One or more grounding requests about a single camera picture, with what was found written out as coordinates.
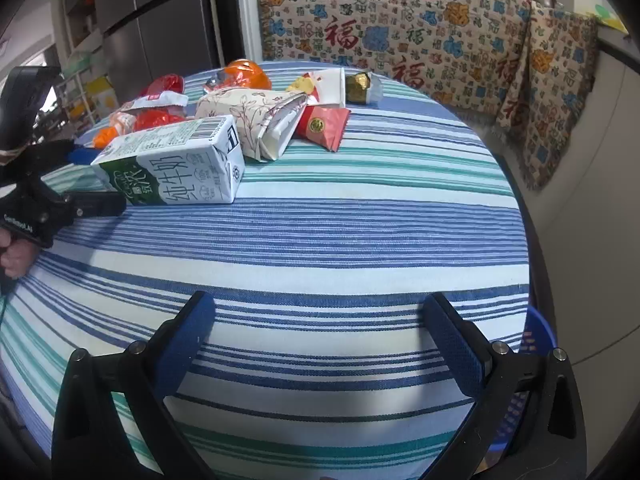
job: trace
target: gold wrapped chocolate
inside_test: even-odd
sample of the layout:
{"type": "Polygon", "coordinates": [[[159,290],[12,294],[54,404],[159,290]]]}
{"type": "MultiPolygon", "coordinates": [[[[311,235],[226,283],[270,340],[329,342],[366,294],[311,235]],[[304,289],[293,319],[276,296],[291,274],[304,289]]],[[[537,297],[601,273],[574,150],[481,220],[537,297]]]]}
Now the gold wrapped chocolate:
{"type": "Polygon", "coordinates": [[[376,104],[382,99],[382,81],[372,72],[360,72],[344,79],[347,102],[358,105],[376,104]]]}

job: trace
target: screw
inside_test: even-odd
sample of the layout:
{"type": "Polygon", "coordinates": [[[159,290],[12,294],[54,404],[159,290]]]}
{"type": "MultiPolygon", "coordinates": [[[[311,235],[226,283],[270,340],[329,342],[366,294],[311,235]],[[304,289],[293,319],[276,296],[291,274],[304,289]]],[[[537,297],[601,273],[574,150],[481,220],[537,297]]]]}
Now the screw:
{"type": "Polygon", "coordinates": [[[494,349],[494,352],[505,355],[509,351],[509,345],[504,341],[496,341],[491,345],[491,348],[494,349]]]}
{"type": "Polygon", "coordinates": [[[567,358],[567,355],[561,348],[554,348],[554,357],[558,359],[558,361],[564,361],[567,358]]]}
{"type": "Polygon", "coordinates": [[[138,354],[142,354],[145,348],[146,348],[146,343],[144,341],[134,341],[129,345],[127,350],[132,354],[138,355],[138,354]]]}
{"type": "Polygon", "coordinates": [[[84,348],[76,348],[71,354],[73,361],[82,361],[87,356],[88,352],[84,348]]]}

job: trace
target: blue striped tablecloth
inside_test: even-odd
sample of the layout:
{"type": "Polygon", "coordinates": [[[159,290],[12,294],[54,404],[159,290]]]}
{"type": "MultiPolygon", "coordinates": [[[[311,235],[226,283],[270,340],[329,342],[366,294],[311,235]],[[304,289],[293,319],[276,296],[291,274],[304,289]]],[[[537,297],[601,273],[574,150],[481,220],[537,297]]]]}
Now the blue striped tablecloth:
{"type": "MultiPolygon", "coordinates": [[[[274,89],[322,67],[265,64],[274,89]]],[[[209,76],[188,79],[191,105],[209,76]]],[[[1,371],[45,451],[73,349],[112,353],[149,338],[201,289],[216,298],[216,323],[166,403],[221,478],[424,471],[471,401],[418,306],[444,291],[488,339],[517,348],[527,245],[511,189],[473,131],[417,91],[391,80],[384,89],[378,108],[351,107],[337,153],[293,140],[281,160],[248,162],[231,205],[129,207],[60,231],[0,328],[1,371]]],[[[100,188],[85,167],[46,182],[100,188]]],[[[114,398],[140,461],[154,466],[114,398]]]]}

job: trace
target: human hand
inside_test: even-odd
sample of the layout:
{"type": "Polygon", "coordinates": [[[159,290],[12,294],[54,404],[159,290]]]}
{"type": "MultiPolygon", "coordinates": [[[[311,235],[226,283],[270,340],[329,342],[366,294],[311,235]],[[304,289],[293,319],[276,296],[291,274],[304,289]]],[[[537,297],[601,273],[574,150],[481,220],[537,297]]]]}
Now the human hand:
{"type": "Polygon", "coordinates": [[[2,228],[0,228],[0,248],[6,248],[0,256],[0,266],[4,267],[4,273],[14,280],[27,273],[40,253],[40,248],[36,244],[22,238],[12,240],[11,233],[2,228]]]}

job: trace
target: green milk carton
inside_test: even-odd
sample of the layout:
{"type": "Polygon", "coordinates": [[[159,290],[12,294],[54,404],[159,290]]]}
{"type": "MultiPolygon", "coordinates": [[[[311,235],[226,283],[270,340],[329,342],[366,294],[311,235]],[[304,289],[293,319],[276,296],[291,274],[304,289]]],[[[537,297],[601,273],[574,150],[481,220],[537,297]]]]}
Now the green milk carton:
{"type": "Polygon", "coordinates": [[[117,137],[91,166],[135,205],[231,203],[244,158],[234,118],[217,116],[117,137]]]}

